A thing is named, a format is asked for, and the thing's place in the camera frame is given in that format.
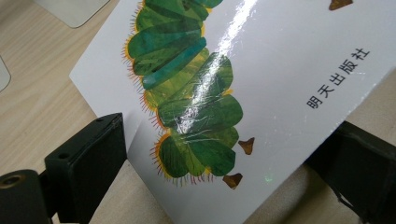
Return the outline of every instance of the caterpillar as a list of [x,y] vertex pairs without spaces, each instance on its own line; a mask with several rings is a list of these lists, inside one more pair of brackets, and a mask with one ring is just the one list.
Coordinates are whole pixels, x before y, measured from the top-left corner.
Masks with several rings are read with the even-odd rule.
[[[230,60],[206,48],[204,21],[222,0],[144,0],[124,45],[131,76],[142,88],[162,136],[152,149],[159,174],[176,184],[223,176],[235,189],[235,125],[243,110],[231,95]],[[239,141],[247,154],[254,138]]]

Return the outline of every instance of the table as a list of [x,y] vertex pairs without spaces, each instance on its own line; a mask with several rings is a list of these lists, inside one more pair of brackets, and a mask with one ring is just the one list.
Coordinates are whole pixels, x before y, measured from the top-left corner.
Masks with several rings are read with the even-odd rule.
[[[0,0],[0,55],[11,82],[0,92],[0,175],[33,169],[96,116],[69,79],[78,58],[118,3],[71,29],[26,0]],[[396,145],[396,74],[348,121]],[[247,223],[358,223],[308,167],[298,168]],[[171,223],[128,161],[92,223]]]

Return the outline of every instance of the wooden table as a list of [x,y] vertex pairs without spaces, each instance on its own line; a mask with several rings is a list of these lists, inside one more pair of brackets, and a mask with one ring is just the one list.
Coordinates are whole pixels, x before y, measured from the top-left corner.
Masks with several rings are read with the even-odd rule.
[[[33,1],[0,0],[0,55],[11,74],[10,84],[0,92],[0,175],[19,169],[41,173],[44,158],[95,119],[69,73],[117,3],[111,0],[82,27],[71,29]],[[395,86],[396,75],[389,76],[348,118],[393,145]],[[301,166],[247,223],[358,221],[314,172]],[[92,219],[170,222],[128,162]]]

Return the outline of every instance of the white card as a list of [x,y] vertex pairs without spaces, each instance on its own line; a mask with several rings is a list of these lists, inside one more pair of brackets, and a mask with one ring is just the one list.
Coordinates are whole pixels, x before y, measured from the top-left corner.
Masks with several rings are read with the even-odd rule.
[[[174,12],[172,8],[158,7],[156,2],[146,0],[145,5],[138,5],[135,0],[120,0],[70,77],[97,116],[123,113],[128,160],[176,223],[243,222],[395,65],[394,1],[359,0],[336,10],[329,10],[330,0],[222,1],[209,10],[202,36],[210,53],[230,60],[231,86],[221,95],[211,95],[204,90],[215,87],[207,86],[204,78],[197,79],[193,83],[200,84],[185,94],[189,97],[167,98],[154,104],[150,112],[141,97],[147,101],[144,92],[168,79],[148,74],[148,79],[138,78],[134,83],[124,50],[134,31],[131,19],[138,8],[155,8],[161,15],[177,17],[169,12]],[[183,2],[184,9],[190,10],[196,7],[192,2],[206,1]],[[153,41],[147,51],[152,46],[160,45]],[[153,55],[137,55],[144,60],[136,61],[144,67],[165,53]],[[161,63],[149,71],[162,71],[163,66]],[[225,80],[227,76],[215,77]],[[241,119],[237,118],[241,114],[238,104],[243,111]],[[173,123],[161,128],[158,123],[164,125],[166,116]],[[229,150],[223,148],[231,138],[226,132],[229,126],[237,130],[237,141],[255,138],[250,155],[238,143],[231,144]],[[219,135],[207,138],[213,132]],[[164,140],[164,134],[176,143],[168,144],[172,141]],[[158,147],[158,142],[167,145]],[[217,152],[209,153],[203,146]],[[205,171],[198,175],[202,167]],[[178,177],[185,170],[187,174]],[[236,174],[242,178],[233,189],[223,177]]]

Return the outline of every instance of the caterpillar body segment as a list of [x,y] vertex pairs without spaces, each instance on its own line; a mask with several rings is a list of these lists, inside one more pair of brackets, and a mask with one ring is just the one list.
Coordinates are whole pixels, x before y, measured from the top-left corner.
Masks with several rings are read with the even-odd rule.
[[152,154],[168,179],[195,183],[234,168],[243,110],[230,94],[230,60],[210,54],[203,37],[204,20],[221,1],[145,0],[125,46],[143,102],[164,129]]

